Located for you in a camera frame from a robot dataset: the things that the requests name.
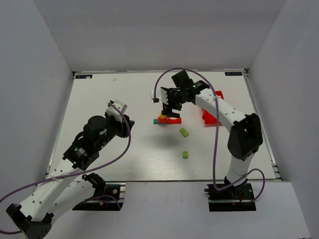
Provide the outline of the red arch wood block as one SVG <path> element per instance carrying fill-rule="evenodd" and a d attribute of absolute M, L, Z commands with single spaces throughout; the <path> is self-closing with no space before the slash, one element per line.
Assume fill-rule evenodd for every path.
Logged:
<path fill-rule="evenodd" d="M 167 124 L 181 124 L 182 118 L 168 118 Z"/>

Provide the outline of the red cube wood block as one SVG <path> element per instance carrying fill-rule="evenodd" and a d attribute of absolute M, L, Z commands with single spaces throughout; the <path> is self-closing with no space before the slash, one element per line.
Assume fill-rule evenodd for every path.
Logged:
<path fill-rule="evenodd" d="M 164 121 L 167 121 L 167 118 L 161 119 L 160 117 L 158 117 L 158 120 L 159 120 L 160 122 L 164 122 Z"/>

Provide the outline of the red plastic bin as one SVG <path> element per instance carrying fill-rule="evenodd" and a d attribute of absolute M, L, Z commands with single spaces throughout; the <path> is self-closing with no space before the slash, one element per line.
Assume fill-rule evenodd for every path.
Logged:
<path fill-rule="evenodd" d="M 216 91 L 216 94 L 220 96 L 222 99 L 224 99 L 222 91 Z M 202 108 L 202 120 L 205 126 L 217 126 L 217 119 L 203 108 Z"/>

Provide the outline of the green rectangular wood block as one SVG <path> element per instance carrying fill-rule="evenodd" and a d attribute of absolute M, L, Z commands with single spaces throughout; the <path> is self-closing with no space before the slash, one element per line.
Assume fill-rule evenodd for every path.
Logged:
<path fill-rule="evenodd" d="M 189 136 L 189 133 L 188 133 L 188 131 L 185 129 L 185 128 L 181 128 L 180 130 L 179 130 L 179 132 L 181 133 L 181 135 L 183 136 L 183 137 L 188 137 Z"/>

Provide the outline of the green cube wood block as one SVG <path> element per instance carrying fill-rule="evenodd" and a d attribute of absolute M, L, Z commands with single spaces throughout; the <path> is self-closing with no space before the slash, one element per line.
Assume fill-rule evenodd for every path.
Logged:
<path fill-rule="evenodd" d="M 188 157 L 189 157 L 188 151 L 183 151 L 182 157 L 183 157 L 183 159 L 188 159 Z"/>

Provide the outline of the red rectangular wood block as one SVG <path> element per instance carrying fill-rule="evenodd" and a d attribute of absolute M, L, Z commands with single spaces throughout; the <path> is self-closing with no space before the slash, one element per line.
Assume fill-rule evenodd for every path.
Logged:
<path fill-rule="evenodd" d="M 158 123 L 159 124 L 166 124 L 167 123 L 167 119 L 158 118 Z"/>

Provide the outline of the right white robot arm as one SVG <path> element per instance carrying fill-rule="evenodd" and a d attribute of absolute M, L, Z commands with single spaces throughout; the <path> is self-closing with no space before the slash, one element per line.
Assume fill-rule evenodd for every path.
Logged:
<path fill-rule="evenodd" d="M 162 114 L 170 118 L 179 117 L 179 111 L 185 103 L 193 103 L 217 119 L 229 132 L 227 148 L 231 154 L 231 163 L 224 178 L 224 186 L 215 186 L 216 191 L 239 190 L 247 182 L 252 172 L 249 166 L 255 153 L 263 143 L 260 118 L 257 114 L 245 114 L 224 101 L 212 84 L 204 77 L 194 82 L 188 75 L 189 70 L 176 69 L 172 76 L 173 88 L 155 87 L 153 102 L 162 102 Z"/>

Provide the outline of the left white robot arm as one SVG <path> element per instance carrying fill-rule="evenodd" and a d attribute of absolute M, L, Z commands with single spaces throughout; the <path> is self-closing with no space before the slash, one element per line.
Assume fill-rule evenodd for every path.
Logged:
<path fill-rule="evenodd" d="M 36 183 L 37 189 L 21 203 L 7 207 L 19 232 L 28 239 L 42 239 L 53 223 L 77 204 L 103 197 L 118 200 L 105 180 L 88 167 L 114 137 L 129 137 L 134 124 L 119 113 L 89 118 L 50 177 Z"/>

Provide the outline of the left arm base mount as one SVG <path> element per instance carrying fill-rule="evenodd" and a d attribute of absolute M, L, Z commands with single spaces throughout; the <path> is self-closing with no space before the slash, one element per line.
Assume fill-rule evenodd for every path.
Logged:
<path fill-rule="evenodd" d="M 98 174 L 91 173 L 82 176 L 84 182 L 91 184 L 93 189 L 90 198 L 77 204 L 73 211 L 114 211 L 122 209 L 125 198 L 125 183 L 110 183 L 102 179 Z"/>

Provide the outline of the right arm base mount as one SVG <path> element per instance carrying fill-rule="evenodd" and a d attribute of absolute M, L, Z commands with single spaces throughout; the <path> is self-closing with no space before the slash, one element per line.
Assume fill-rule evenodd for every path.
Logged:
<path fill-rule="evenodd" d="M 204 192 L 208 195 L 210 212 L 252 212 L 256 211 L 253 189 L 250 183 L 233 193 L 230 189 L 217 191 L 213 184 L 207 184 Z"/>

